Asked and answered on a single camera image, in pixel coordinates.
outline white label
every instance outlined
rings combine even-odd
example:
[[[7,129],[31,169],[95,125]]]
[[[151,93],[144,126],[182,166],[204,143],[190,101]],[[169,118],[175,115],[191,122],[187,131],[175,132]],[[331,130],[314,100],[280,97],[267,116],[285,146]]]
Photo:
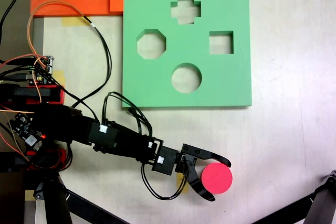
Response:
[[[26,143],[29,144],[30,146],[33,146],[36,142],[37,142],[37,139],[33,135],[30,135],[26,139]]]
[[[164,157],[159,156],[158,159],[157,159],[157,163],[158,164],[163,164],[163,161],[164,161]]]
[[[102,133],[106,133],[107,132],[107,126],[101,124],[99,126],[99,131],[102,132]]]

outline black tripod leg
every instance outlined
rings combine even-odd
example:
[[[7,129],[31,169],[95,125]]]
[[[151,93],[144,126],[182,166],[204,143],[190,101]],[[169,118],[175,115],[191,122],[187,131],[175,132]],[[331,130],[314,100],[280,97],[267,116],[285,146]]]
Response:
[[[50,181],[43,188],[48,224],[72,224],[68,203],[62,185]]]
[[[314,199],[314,193],[254,222],[254,224],[294,224],[307,216],[312,199]]]
[[[91,224],[129,224],[70,190],[67,200],[70,212]]]
[[[331,224],[336,210],[336,197],[330,188],[319,191],[303,224]]]

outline red disc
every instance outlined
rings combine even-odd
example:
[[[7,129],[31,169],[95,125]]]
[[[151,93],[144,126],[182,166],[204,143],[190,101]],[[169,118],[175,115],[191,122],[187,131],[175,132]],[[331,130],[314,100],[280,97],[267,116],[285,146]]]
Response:
[[[226,165],[210,164],[202,172],[202,184],[210,193],[222,194],[232,184],[232,173]]]

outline green foam board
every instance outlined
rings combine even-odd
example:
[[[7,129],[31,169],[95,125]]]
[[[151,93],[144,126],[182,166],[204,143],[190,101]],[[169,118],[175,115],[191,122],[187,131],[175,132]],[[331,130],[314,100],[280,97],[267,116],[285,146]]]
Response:
[[[124,0],[123,95],[140,107],[251,105],[249,0],[194,0],[201,16],[182,25],[171,16],[177,1]],[[138,40],[150,32],[166,42],[158,59],[138,54]],[[231,35],[232,53],[212,55],[210,35]],[[181,65],[202,75],[194,92],[180,93],[172,85]]]

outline yellow tape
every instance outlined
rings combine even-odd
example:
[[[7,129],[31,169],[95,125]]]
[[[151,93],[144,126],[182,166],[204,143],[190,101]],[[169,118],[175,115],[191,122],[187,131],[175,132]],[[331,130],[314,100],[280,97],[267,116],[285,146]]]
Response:
[[[26,201],[35,201],[34,190],[26,190]]]
[[[62,26],[89,26],[89,22],[83,17],[62,17]]]
[[[176,186],[177,189],[180,187],[181,182],[183,180],[183,173],[177,173],[176,174]],[[185,187],[183,188],[181,194],[186,194],[189,191],[189,187],[188,187],[188,183],[185,185]]]
[[[62,86],[65,86],[65,76],[63,70],[53,70],[52,75],[56,81],[59,82]]]

